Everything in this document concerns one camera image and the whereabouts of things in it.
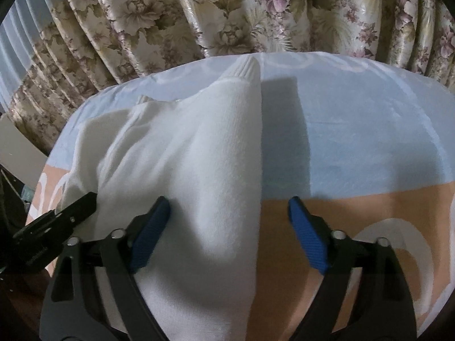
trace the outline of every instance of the floral pattern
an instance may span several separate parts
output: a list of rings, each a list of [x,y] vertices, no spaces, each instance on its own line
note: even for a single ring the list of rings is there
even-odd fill
[[[181,65],[201,58],[178,0],[98,2],[138,75],[164,70],[170,65],[166,59]],[[179,55],[169,56],[173,51],[178,51]]]
[[[441,0],[436,0],[435,20],[433,46],[425,74],[446,84],[454,61],[455,21]]]
[[[137,78],[98,0],[68,0],[78,24],[117,83]]]
[[[98,90],[214,55],[340,53],[455,90],[455,24],[440,0],[64,0],[50,12],[9,108],[46,153]]]
[[[435,0],[419,0],[416,38],[408,69],[425,74],[435,30]]]
[[[392,19],[393,23],[387,23],[387,26],[392,25],[392,30],[385,62],[399,68],[406,68],[414,47],[418,0],[395,0],[394,14],[386,18]]]

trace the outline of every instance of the curtain fold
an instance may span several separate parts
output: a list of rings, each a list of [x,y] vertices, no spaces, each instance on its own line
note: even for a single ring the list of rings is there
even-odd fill
[[[454,29],[441,0],[16,0],[0,27],[0,104],[49,153],[98,91],[215,55],[340,53],[455,92]]]

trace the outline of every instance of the black metal bracket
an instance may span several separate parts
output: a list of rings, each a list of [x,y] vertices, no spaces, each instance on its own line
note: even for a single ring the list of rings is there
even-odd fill
[[[37,273],[60,255],[74,229],[96,211],[96,193],[89,192],[56,214],[51,210],[11,237],[2,253],[0,272]]]
[[[160,197],[147,214],[105,239],[68,240],[43,303],[43,341],[169,341],[144,301],[133,278],[153,252],[170,217],[167,199]],[[95,277],[104,266],[115,303],[128,335],[109,326]]]
[[[389,241],[360,242],[332,231],[298,197],[289,201],[288,211],[310,264],[324,274],[315,299],[289,340],[417,340],[411,293]],[[349,323],[332,333],[351,270],[356,267],[363,270]]]

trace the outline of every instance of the blue clamp pad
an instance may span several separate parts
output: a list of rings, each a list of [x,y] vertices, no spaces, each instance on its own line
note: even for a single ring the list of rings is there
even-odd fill
[[[327,253],[330,228],[322,218],[311,215],[297,196],[289,200],[288,214],[311,267],[324,275],[330,267]]]
[[[131,246],[131,273],[136,273],[147,264],[170,215],[171,207],[169,201],[164,197],[160,197],[148,213],[137,216],[134,219],[137,221],[135,228],[138,232]]]

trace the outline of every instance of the blue rubber grip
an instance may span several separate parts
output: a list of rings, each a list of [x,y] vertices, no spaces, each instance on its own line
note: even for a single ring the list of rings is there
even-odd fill
[[[148,221],[136,237],[131,247],[130,271],[136,273],[143,268],[155,249],[170,216],[170,205],[167,200],[156,209],[147,213]]]
[[[317,234],[298,198],[289,200],[289,219],[310,265],[322,275],[329,268],[327,245]]]

